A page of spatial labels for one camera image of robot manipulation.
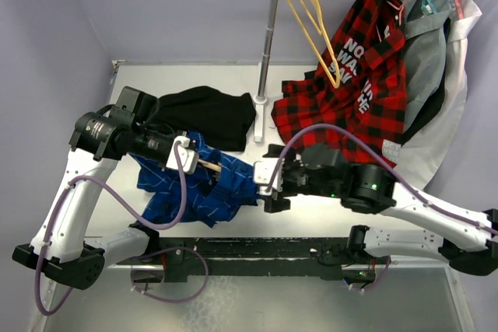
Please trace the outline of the beige plastic hanger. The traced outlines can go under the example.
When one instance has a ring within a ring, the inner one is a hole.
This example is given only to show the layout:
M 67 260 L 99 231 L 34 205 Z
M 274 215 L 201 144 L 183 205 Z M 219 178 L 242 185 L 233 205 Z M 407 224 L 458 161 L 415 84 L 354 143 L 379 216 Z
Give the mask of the beige plastic hanger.
M 198 163 L 202 166 L 204 166 L 205 168 L 207 169 L 210 169 L 216 173 L 220 173 L 221 170 L 222 170 L 222 167 L 221 165 L 218 165 L 218 164 L 215 164 L 215 163 L 210 163 L 210 162 L 207 162 L 205 160 L 202 160 L 202 159 L 199 159 L 198 160 Z

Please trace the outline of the blue plaid shirt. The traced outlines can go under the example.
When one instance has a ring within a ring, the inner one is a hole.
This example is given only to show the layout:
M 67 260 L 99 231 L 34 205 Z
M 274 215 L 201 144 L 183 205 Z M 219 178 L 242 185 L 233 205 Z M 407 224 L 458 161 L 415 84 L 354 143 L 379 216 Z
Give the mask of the blue plaid shirt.
M 231 221 L 241 207 L 258 204 L 253 166 L 209 147 L 196 131 L 189 131 L 188 137 L 195 140 L 199 158 L 220 165 L 221 172 L 199 166 L 193 174 L 185 176 L 187 200 L 182 222 L 202 222 L 212 228 L 218 222 Z M 142 217 L 155 224 L 172 222 L 181 203 L 178 172 L 161 170 L 155 162 L 143 157 L 132 158 L 140 166 L 137 188 L 152 194 Z

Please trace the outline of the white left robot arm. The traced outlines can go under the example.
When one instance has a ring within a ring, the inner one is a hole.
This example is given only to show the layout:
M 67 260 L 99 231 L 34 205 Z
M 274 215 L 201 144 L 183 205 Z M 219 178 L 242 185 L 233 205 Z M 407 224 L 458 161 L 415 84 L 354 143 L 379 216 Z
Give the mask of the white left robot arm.
M 156 241 L 168 224 L 155 224 L 134 213 L 136 222 L 126 230 L 85 240 L 90 218 L 106 181 L 127 154 L 166 166 L 174 150 L 174 136 L 154 131 L 149 123 L 159 100 L 132 87 L 124 87 L 115 104 L 83 114 L 69 140 L 65 175 L 57 198 L 30 243 L 18 245 L 15 262 L 35 270 L 36 276 L 85 290 L 105 267 L 138 258 L 151 264 L 160 255 Z

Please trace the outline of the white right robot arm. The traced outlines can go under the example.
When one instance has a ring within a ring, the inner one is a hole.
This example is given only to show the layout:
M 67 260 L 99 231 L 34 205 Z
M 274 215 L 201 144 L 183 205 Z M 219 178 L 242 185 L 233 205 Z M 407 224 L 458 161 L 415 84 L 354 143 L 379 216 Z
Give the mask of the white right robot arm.
M 403 256 L 439 260 L 464 274 L 486 276 L 497 269 L 497 211 L 459 208 L 413 187 L 385 168 L 351 163 L 337 149 L 313 145 L 301 156 L 270 145 L 254 163 L 253 180 L 268 213 L 286 211 L 290 198 L 302 195 L 337 198 L 343 208 L 383 215 L 413 224 L 414 229 L 355 225 L 343 250 L 350 263 Z

